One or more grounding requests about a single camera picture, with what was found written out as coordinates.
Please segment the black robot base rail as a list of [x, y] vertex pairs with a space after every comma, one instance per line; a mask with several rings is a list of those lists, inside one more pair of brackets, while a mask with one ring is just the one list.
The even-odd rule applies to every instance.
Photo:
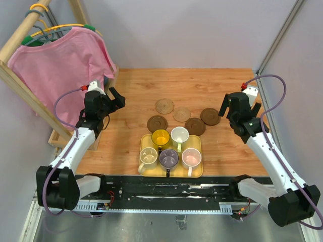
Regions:
[[166, 178], [107, 175], [106, 193], [80, 199], [75, 211], [232, 215], [251, 212], [257, 203], [236, 200], [229, 193], [229, 176]]

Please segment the pink cup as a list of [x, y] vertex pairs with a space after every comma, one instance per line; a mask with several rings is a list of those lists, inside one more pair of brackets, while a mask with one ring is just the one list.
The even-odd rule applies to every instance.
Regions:
[[193, 171], [202, 161], [201, 153], [195, 148], [188, 148], [182, 152], [182, 166], [187, 170], [187, 176], [191, 177]]

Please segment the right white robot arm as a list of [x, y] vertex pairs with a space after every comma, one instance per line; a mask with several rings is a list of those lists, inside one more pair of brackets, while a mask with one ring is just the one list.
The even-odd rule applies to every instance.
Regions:
[[226, 94], [219, 115], [226, 116], [230, 127], [258, 157], [274, 185], [271, 189], [248, 175], [232, 179], [229, 197], [239, 202], [250, 198], [267, 208], [272, 220], [280, 227], [322, 214], [317, 208], [320, 191], [309, 186], [289, 165], [274, 143], [262, 117], [257, 117], [260, 103], [250, 106], [245, 92]]

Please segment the small woven rattan coaster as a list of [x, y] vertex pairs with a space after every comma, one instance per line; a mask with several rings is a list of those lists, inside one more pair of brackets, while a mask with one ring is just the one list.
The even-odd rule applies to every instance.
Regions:
[[177, 107], [173, 111], [173, 118], [178, 122], [186, 122], [191, 117], [191, 112], [186, 107]]

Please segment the white cup green handle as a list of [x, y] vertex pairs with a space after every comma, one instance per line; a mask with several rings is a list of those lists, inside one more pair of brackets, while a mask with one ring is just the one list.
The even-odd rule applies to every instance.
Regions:
[[171, 131], [173, 146], [178, 153], [182, 151], [182, 144], [189, 139], [189, 132], [184, 127], [175, 127]]

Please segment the brown wooden coaster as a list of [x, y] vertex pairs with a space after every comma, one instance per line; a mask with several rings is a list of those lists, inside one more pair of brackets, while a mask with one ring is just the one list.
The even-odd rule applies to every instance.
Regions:
[[160, 115], [152, 116], [147, 121], [147, 128], [150, 132], [155, 132], [156, 130], [166, 130], [168, 127], [167, 120]]
[[185, 128], [190, 135], [200, 136], [205, 132], [205, 123], [199, 118], [190, 118], [185, 122]]
[[221, 117], [219, 112], [214, 108], [205, 108], [200, 114], [201, 120], [208, 126], [219, 124]]

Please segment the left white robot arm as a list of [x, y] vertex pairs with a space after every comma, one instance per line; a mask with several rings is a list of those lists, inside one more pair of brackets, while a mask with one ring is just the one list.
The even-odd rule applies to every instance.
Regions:
[[50, 208], [74, 210], [79, 199], [87, 195], [101, 200], [108, 194], [103, 174], [88, 173], [80, 179], [75, 178], [75, 171], [84, 154], [106, 128], [103, 120], [125, 107], [125, 97], [114, 87], [109, 88], [114, 97], [110, 99], [96, 84], [92, 82], [79, 88], [86, 92], [85, 107], [80, 112], [77, 124], [73, 126], [72, 138], [50, 165], [40, 166], [36, 172], [38, 204], [46, 211]]

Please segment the large woven rattan coaster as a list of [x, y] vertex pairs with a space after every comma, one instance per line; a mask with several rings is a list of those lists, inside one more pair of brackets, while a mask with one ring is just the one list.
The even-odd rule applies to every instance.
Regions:
[[170, 99], [160, 99], [155, 103], [155, 109], [160, 114], [168, 114], [174, 110], [174, 102]]

